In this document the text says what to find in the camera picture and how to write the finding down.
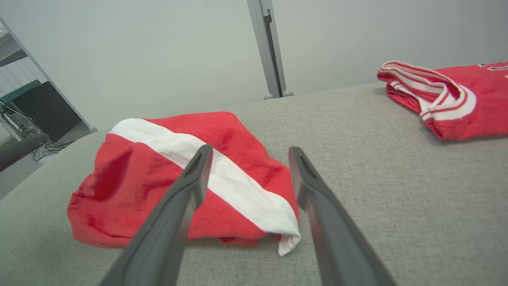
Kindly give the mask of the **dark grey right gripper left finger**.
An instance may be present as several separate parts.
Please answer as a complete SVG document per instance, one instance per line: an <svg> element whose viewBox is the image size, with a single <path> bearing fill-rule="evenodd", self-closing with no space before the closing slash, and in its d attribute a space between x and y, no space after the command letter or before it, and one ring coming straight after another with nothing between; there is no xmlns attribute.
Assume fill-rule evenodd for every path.
<svg viewBox="0 0 508 286"><path fill-rule="evenodd" d="M198 148L105 275L102 286L174 286L192 216L203 203L213 148Z"/></svg>

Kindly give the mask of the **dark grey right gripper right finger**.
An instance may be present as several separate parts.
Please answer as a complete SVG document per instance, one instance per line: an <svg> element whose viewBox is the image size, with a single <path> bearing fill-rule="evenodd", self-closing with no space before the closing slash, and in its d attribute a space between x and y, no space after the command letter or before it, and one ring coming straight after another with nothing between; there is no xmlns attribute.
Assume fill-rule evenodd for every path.
<svg viewBox="0 0 508 286"><path fill-rule="evenodd" d="M396 282L305 152L289 148L292 185L310 229L324 286L395 286Z"/></svg>

